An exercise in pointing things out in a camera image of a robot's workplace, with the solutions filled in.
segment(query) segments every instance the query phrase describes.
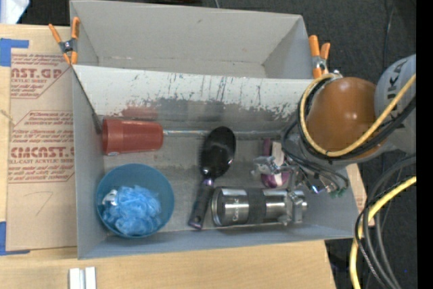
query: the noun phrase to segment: orange sphere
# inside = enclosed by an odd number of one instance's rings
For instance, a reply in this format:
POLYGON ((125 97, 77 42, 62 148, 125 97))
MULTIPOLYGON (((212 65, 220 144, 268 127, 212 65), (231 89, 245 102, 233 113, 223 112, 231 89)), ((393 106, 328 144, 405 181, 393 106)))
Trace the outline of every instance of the orange sphere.
POLYGON ((374 92, 373 83, 357 77, 343 77, 326 84, 313 96, 306 117, 310 136, 330 152, 354 143, 375 121, 374 92))

